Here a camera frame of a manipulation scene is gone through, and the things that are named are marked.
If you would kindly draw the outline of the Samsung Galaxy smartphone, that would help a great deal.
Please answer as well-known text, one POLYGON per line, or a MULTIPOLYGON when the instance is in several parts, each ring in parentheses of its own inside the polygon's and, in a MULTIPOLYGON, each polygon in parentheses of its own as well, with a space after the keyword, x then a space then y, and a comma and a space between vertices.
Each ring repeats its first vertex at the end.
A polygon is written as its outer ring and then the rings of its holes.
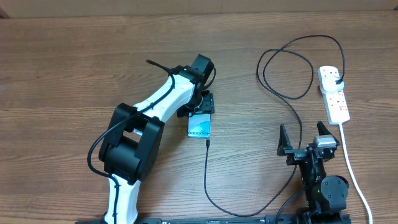
POLYGON ((188 118, 188 137, 207 139, 211 136, 211 114, 196 114, 188 118))

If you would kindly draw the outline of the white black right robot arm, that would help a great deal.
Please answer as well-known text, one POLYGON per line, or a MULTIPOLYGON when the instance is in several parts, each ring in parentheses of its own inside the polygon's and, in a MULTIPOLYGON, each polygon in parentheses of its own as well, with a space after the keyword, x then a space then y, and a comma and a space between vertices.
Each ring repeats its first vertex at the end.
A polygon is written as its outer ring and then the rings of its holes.
POLYGON ((303 190, 291 196, 279 209, 275 223, 350 223, 349 215, 342 214, 346 209, 349 183, 339 175, 327 175, 324 163, 335 157, 340 142, 325 125, 317 123, 318 135, 305 148, 294 149, 285 126, 280 125, 278 156, 287 158, 288 166, 298 166, 303 182, 303 190), (281 217, 285 206, 296 197, 304 194, 306 208, 301 208, 295 215, 281 217))

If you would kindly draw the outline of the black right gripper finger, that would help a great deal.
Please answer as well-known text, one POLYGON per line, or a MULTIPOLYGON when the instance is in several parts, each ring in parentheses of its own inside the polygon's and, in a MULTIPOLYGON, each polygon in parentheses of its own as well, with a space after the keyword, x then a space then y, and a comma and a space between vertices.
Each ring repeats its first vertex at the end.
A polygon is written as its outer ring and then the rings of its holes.
POLYGON ((284 124, 280 125, 279 128, 279 143, 277 146, 277 155, 278 156, 286 156, 287 153, 291 153, 293 149, 288 134, 286 132, 284 124))
POLYGON ((317 123, 318 133, 320 136, 331 135, 331 132, 326 128, 322 121, 317 123))

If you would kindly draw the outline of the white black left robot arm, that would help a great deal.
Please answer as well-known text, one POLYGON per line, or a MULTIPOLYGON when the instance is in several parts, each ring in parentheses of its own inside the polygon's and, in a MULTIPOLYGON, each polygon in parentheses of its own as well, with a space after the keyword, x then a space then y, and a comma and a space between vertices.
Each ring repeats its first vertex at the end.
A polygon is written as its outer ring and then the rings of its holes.
POLYGON ((135 223, 141 182, 156 161, 165 123, 173 114, 188 119, 188 136, 210 137, 213 95, 208 91, 216 74, 206 65, 166 68, 167 80, 146 100, 133 106, 121 103, 108 129, 93 143, 100 145, 100 173, 109 180, 108 211, 99 223, 135 223))

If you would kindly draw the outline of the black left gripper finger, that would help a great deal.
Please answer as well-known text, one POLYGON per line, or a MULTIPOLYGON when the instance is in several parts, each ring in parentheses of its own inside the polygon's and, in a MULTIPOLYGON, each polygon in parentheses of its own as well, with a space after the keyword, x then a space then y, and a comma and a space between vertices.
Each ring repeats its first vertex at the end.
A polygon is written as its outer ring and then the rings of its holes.
POLYGON ((202 92, 203 102, 201 111, 205 114, 213 114, 215 112, 214 96, 208 90, 202 92))
POLYGON ((187 107, 186 105, 183 105, 177 110, 177 116, 179 118, 192 117, 193 115, 196 115, 196 114, 202 114, 199 106, 195 107, 195 108, 190 108, 190 107, 187 107))

